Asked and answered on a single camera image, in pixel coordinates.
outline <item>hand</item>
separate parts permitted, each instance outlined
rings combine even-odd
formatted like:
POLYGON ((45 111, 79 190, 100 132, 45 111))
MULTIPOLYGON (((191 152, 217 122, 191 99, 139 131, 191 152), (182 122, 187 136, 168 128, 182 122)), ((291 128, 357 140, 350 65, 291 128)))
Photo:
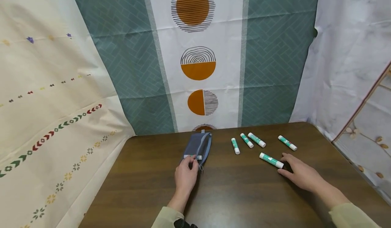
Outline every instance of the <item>hand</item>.
POLYGON ((290 179, 301 189, 314 193, 321 185, 327 184, 314 168, 290 154, 283 153, 282 155, 281 162, 288 162, 293 173, 284 169, 278 169, 278 173, 290 179))
POLYGON ((195 158, 195 155, 192 157, 187 156, 175 169, 176 192, 190 194, 191 190, 193 190, 198 174, 198 161, 195 158))
POLYGON ((176 190, 167 207, 175 209, 180 213, 183 213, 185 210, 190 192, 197 181, 198 161, 195 158, 195 155, 186 157, 175 169, 176 190))

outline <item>fabric backdrop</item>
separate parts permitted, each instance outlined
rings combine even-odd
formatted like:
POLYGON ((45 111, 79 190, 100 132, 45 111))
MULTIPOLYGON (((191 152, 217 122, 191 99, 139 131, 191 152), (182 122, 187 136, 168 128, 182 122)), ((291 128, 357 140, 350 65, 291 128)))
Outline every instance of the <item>fabric backdrop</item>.
POLYGON ((391 0, 319 0, 291 122, 333 141, 391 204, 391 0))
POLYGON ((138 135, 288 122, 317 0, 76 0, 138 135))
POLYGON ((74 0, 0 0, 0 220, 77 227, 134 135, 74 0))

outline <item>wooden table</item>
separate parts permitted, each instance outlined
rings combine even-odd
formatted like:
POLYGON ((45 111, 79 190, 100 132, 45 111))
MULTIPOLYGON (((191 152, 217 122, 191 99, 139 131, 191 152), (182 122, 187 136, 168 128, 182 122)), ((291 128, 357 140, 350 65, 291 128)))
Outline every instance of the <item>wooden table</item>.
MULTIPOLYGON (((382 227, 391 224, 391 207, 316 128, 308 123, 211 131, 209 157, 185 210, 186 220, 206 227, 333 227, 320 200, 298 189, 259 159, 291 153, 313 166, 382 227), (240 133, 267 143, 250 149, 240 133), (281 143, 283 135, 297 151, 281 143), (235 137, 240 155, 235 155, 235 137)), ((150 227, 174 191, 175 167, 191 133, 136 136, 127 141, 98 192, 81 228, 150 227)))

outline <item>herringbone pattern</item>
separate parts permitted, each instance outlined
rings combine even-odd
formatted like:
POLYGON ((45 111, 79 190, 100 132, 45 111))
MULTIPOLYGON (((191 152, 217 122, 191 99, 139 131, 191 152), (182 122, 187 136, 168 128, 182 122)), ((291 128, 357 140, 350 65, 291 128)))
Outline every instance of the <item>herringbone pattern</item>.
POLYGON ((249 0, 242 126, 288 122, 317 0, 249 0))
POLYGON ((137 135, 173 122, 144 0, 76 0, 137 135))

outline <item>gray pouch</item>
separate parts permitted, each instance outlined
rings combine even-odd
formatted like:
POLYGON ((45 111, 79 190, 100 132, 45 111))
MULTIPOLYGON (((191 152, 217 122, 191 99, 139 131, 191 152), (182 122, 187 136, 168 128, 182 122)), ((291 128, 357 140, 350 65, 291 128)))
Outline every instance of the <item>gray pouch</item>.
POLYGON ((212 143, 211 133, 195 133, 191 135, 190 140, 185 148, 185 155, 196 155, 200 170, 203 170, 203 164, 208 157, 210 145, 212 143))

